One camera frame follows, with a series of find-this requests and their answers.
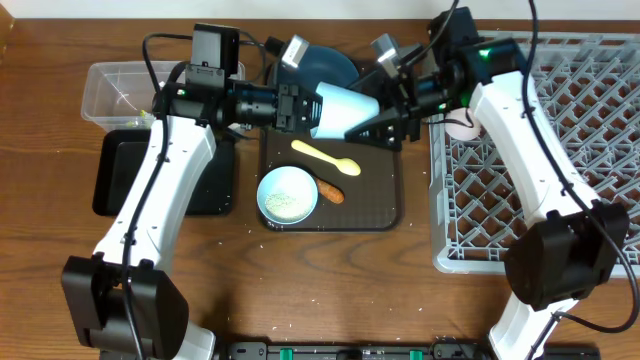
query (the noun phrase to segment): spoon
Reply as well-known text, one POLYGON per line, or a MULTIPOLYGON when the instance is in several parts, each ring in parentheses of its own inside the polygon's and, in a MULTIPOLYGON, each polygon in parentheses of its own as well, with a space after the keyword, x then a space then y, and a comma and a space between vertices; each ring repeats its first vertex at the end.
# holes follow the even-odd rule
POLYGON ((306 144, 300 140, 293 140, 291 142, 291 147, 294 150, 300 151, 303 154, 307 154, 309 156, 313 156, 316 159, 320 159, 335 165, 341 173, 350 175, 350 176, 358 176, 360 175, 360 166, 358 163, 351 159, 336 159, 331 156, 323 153, 322 151, 314 148, 313 146, 306 144))

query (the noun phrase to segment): light blue cup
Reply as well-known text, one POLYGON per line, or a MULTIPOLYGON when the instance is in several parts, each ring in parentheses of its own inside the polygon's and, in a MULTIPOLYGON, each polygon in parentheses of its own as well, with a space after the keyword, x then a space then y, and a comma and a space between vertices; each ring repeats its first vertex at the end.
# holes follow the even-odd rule
POLYGON ((318 203, 318 185, 306 171, 295 166, 283 166, 269 172, 258 185, 258 208, 269 221, 280 225, 291 225, 306 219, 318 203), (309 199, 309 211, 295 220, 283 220, 267 210, 267 197, 286 194, 299 199, 309 199))

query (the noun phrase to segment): table surface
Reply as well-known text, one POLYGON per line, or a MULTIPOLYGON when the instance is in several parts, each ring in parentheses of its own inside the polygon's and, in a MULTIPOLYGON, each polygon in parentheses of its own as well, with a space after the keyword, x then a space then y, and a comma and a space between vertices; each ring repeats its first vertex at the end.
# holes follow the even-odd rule
MULTIPOLYGON (((381 33, 401 45, 426 41, 427 21, 216 21, 259 40, 294 33, 356 58, 372 58, 381 33)), ((95 62, 141 60, 152 31, 191 33, 193 20, 18 20, 0 66, 0 358, 95 359, 78 344, 60 286, 69 255, 89 256, 113 219, 91 201, 104 132, 80 116, 95 62)), ((481 29, 529 30, 522 21, 481 29)), ((634 32, 638 22, 543 22, 543 31, 634 32)), ((159 40, 156 59, 189 57, 185 42, 159 40)), ((255 50, 243 49, 248 77, 255 50)), ((286 234, 255 211, 258 145, 238 145, 235 208, 227 217, 185 219, 172 279, 191 319, 227 339, 273 342, 424 343, 480 339, 510 294, 502 276, 446 275, 431 262, 429 146, 402 152, 405 217, 380 234, 286 234)), ((615 280, 574 313, 606 325, 626 319, 629 285, 615 280)), ((603 335, 563 321, 553 343, 596 344, 605 359, 640 357, 640 327, 603 335)))

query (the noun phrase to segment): dish rack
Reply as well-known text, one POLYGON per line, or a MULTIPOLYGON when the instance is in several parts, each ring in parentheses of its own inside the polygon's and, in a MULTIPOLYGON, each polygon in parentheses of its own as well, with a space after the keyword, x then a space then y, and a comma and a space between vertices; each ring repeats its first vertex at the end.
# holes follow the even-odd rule
MULTIPOLYGON (((481 35, 513 37, 528 55, 530 32, 481 35)), ((540 33, 532 76, 576 169, 604 202, 629 212, 623 252, 640 275, 640 36, 540 33)), ((526 226, 495 145, 486 132, 457 141, 443 125, 432 126, 429 139, 434 265, 447 273, 503 274, 502 259, 526 226)), ((621 265, 612 276, 626 276, 621 265)))

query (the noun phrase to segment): transparent bin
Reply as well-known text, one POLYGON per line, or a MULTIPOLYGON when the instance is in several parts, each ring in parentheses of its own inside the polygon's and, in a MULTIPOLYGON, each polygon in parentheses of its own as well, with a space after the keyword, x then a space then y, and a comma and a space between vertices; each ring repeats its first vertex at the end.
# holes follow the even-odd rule
MULTIPOLYGON (((158 81, 166 81, 178 61, 153 61, 158 81)), ((238 63, 234 79, 244 80, 244 65, 238 63)), ((178 79, 184 82, 184 74, 178 79)), ((97 63, 91 65, 82 98, 82 117, 100 125, 105 131, 147 129, 152 117, 154 90, 144 61, 97 63)))

